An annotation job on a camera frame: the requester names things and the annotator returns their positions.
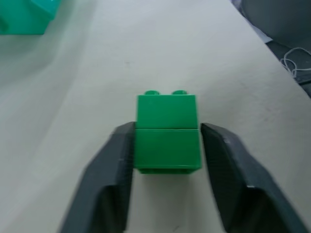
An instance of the green lego brick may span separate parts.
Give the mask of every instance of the green lego brick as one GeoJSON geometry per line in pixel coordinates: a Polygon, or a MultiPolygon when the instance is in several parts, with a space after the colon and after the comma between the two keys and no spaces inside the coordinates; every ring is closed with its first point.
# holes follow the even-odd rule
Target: green lego brick
{"type": "Polygon", "coordinates": [[[61,0],[0,0],[0,34],[43,34],[61,0]]]}
{"type": "Polygon", "coordinates": [[[199,130],[136,129],[134,156],[141,173],[191,173],[201,168],[199,130]]]}
{"type": "Polygon", "coordinates": [[[195,95],[186,91],[160,95],[147,91],[138,96],[137,129],[197,129],[195,95]]]}

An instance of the white cable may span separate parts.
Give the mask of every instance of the white cable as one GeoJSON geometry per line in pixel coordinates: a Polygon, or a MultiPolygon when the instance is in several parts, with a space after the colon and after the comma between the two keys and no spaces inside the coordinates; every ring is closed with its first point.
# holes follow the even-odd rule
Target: white cable
{"type": "Polygon", "coordinates": [[[303,50],[305,53],[307,53],[308,55],[311,56],[311,52],[309,52],[308,50],[305,50],[304,48],[301,48],[301,47],[297,47],[297,48],[293,48],[291,50],[289,50],[286,54],[284,54],[284,57],[280,60],[281,64],[285,67],[285,69],[287,69],[288,72],[291,73],[291,75],[296,78],[297,77],[297,71],[307,71],[307,70],[311,70],[311,68],[307,68],[307,69],[298,69],[298,66],[297,64],[291,60],[291,59],[288,59],[287,56],[292,53],[293,51],[295,50],[303,50]],[[287,62],[291,62],[294,66],[294,69],[290,69],[287,62]]]}

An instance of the teal lego piece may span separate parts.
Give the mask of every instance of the teal lego piece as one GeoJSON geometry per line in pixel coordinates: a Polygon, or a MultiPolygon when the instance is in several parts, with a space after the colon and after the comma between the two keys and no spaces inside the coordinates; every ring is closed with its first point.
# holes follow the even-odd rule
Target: teal lego piece
{"type": "Polygon", "coordinates": [[[135,167],[145,174],[188,174],[201,168],[199,130],[136,129],[135,167]]]}
{"type": "Polygon", "coordinates": [[[134,157],[143,174],[189,174],[201,168],[195,95],[178,90],[138,96],[134,157]]]}
{"type": "Polygon", "coordinates": [[[61,0],[0,0],[0,34],[43,34],[61,0]]]}
{"type": "Polygon", "coordinates": [[[137,129],[197,129],[195,95],[175,91],[160,95],[147,91],[138,96],[137,129]]]}

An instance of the table surface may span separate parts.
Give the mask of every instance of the table surface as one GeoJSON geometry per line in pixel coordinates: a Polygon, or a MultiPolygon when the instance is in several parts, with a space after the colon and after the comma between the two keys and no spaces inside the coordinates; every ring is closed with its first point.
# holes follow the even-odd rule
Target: table surface
{"type": "MultiPolygon", "coordinates": [[[[311,226],[311,103],[227,0],[63,0],[0,38],[0,231],[55,233],[81,171],[149,89],[196,94],[311,226]]],[[[129,233],[224,232],[206,168],[134,173],[129,233]]]]}

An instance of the teal object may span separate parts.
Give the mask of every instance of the teal object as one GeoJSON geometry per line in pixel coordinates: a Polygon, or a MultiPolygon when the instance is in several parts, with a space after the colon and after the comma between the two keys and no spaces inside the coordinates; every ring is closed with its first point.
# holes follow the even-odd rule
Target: teal object
{"type": "Polygon", "coordinates": [[[0,0],[0,34],[44,34],[61,0],[0,0]]]}
{"type": "Polygon", "coordinates": [[[195,95],[147,91],[138,96],[134,167],[143,174],[189,174],[201,168],[195,95]]]}

